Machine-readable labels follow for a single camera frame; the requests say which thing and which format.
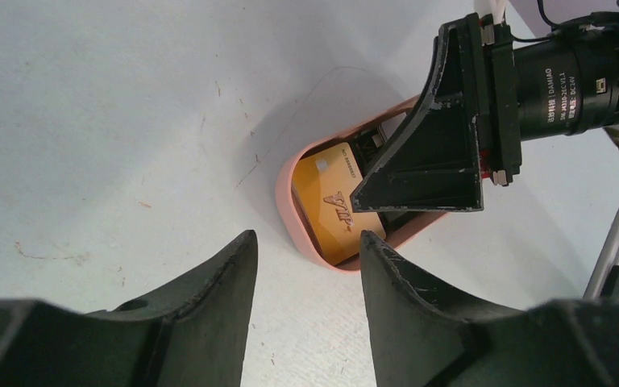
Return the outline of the gold VIP card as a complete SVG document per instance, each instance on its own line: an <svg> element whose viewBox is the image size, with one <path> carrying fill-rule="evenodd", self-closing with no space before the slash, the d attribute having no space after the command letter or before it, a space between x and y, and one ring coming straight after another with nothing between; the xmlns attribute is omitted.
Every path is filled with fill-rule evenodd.
<svg viewBox="0 0 619 387"><path fill-rule="evenodd" d="M362 231L386 232L376 213L356 213L350 195L363 180L349 143L300 159L292 188L325 262L337 266L359 253Z"/></svg>

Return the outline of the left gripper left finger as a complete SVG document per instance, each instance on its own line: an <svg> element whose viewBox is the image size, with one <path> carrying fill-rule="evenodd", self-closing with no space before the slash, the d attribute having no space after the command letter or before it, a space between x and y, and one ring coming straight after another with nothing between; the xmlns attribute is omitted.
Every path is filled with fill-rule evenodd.
<svg viewBox="0 0 619 387"><path fill-rule="evenodd" d="M237 386L257 268L247 230L114 310L0 299L0 386Z"/></svg>

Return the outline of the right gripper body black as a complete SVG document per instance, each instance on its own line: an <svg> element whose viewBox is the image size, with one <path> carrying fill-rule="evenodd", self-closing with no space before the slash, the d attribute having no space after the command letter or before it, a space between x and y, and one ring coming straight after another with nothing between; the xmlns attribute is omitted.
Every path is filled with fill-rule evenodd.
<svg viewBox="0 0 619 387"><path fill-rule="evenodd" d="M510 27L493 24L489 16L466 16L472 47L478 112L474 116L479 165L464 173L466 186L480 186L485 177L507 186L520 172L521 137L518 122L517 77Z"/></svg>

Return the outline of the pink oval card tray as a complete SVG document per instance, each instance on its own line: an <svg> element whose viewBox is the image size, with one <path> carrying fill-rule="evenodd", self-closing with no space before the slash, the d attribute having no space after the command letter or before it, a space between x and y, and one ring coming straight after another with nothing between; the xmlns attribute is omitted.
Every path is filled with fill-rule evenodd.
<svg viewBox="0 0 619 387"><path fill-rule="evenodd" d="M415 95L353 127L346 128L343 131L317 140L291 156L282 166L276 180L276 206L296 249L305 258L319 266L340 273L358 273L361 269L359 255L354 255L343 263L334 266L327 263L320 254L317 244L313 242L310 237L311 227L307 223L301 205L297 202L292 190L292 175L297 162L309 154L319 152L330 145L348 140L361 131L371 129L399 114L408 114L414 108L418 99L419 97ZM444 212L414 212L409 216L409 221L407 223L389 232L385 241L392 248L398 249L445 215Z"/></svg>

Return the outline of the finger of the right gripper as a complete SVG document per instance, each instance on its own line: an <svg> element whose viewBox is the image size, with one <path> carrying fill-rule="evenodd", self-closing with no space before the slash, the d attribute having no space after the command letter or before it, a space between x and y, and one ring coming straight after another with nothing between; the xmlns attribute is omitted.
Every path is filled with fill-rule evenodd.
<svg viewBox="0 0 619 387"><path fill-rule="evenodd" d="M350 196L356 212L484 208L479 126L485 64L477 21L443 24L426 85Z"/></svg>

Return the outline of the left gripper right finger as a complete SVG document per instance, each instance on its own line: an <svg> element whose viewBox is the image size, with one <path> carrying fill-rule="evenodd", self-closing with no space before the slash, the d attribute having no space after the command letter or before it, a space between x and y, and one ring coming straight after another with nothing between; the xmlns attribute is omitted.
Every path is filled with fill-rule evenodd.
<svg viewBox="0 0 619 387"><path fill-rule="evenodd" d="M515 310L360 238L361 281L379 386L619 386L619 298Z"/></svg>

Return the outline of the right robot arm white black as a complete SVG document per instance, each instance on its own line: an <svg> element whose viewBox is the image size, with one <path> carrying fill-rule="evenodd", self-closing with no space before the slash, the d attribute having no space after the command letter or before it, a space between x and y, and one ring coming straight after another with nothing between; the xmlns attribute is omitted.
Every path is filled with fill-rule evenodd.
<svg viewBox="0 0 619 387"><path fill-rule="evenodd" d="M413 109L351 194L357 212L472 212L507 186L521 145L619 124L619 3L514 37L500 16L443 24Z"/></svg>

